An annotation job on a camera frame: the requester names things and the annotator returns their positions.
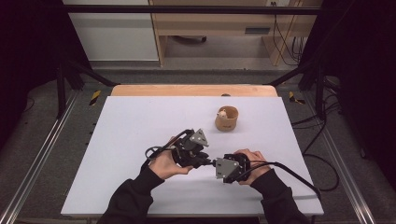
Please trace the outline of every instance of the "metal bracket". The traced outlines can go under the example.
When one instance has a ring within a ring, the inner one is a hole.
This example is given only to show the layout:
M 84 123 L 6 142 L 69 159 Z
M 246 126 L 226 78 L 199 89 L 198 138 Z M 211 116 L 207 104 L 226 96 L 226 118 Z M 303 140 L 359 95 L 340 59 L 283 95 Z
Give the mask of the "metal bracket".
M 216 160 L 216 178 L 227 178 L 239 167 L 239 162 L 218 158 Z
M 190 137 L 190 141 L 192 141 L 193 143 L 199 144 L 201 146 L 204 146 L 204 147 L 209 147 L 209 145 L 207 144 L 206 137 L 205 137 L 204 132 L 202 131 L 202 129 L 199 129 L 196 133 L 194 133 Z

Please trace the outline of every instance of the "black sleeve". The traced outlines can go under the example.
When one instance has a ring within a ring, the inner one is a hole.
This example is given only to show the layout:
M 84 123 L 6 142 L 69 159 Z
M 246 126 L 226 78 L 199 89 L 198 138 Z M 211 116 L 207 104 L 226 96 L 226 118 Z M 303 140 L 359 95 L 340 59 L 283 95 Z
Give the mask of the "black sleeve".
M 161 183 L 163 180 L 149 168 L 135 180 L 126 180 L 114 192 L 98 224 L 145 223 L 149 207 L 153 203 L 151 190 Z
M 269 224 L 309 223 L 293 200 L 288 188 L 271 169 L 250 185 L 262 194 L 262 208 Z

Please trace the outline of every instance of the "cup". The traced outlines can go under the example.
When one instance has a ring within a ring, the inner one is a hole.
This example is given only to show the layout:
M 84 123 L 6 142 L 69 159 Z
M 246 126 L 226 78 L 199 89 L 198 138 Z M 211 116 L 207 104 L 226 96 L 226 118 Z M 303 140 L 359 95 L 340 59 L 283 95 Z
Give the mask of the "cup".
M 216 115 L 216 128 L 218 128 L 218 130 L 221 132 L 230 132 L 234 130 L 238 116 L 239 113 L 235 107 L 230 105 L 222 106 Z

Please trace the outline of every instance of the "person's left hand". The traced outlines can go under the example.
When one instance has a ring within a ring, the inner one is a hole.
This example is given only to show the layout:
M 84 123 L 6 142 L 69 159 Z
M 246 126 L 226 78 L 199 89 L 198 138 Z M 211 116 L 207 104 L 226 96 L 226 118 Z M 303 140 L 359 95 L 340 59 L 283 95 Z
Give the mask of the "person's left hand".
M 159 178 L 167 179 L 173 175 L 187 175 L 192 166 L 180 167 L 175 164 L 172 152 L 165 150 L 148 166 Z

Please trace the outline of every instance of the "person's right hand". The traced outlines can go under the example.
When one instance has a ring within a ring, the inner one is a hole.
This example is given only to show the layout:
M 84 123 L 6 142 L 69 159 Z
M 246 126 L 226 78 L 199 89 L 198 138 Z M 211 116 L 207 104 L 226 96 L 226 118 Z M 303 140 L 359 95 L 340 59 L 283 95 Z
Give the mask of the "person's right hand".
M 264 156 L 260 153 L 260 151 L 251 152 L 248 148 L 245 148 L 245 149 L 239 149 L 239 150 L 235 151 L 234 154 L 238 154 L 238 153 L 243 153 L 243 154 L 247 155 L 247 158 L 250 161 L 266 161 Z M 262 164 L 262 163 L 261 162 L 252 162 L 250 164 L 250 167 L 253 168 L 260 164 Z M 267 173 L 269 170 L 271 170 L 271 168 L 269 166 L 262 166 L 260 168 L 257 168 L 255 170 L 253 170 L 252 172 L 250 172 L 250 176 L 248 177 L 247 180 L 239 181 L 238 183 L 240 185 L 251 185 L 251 183 L 253 183 L 253 181 L 256 178 Z

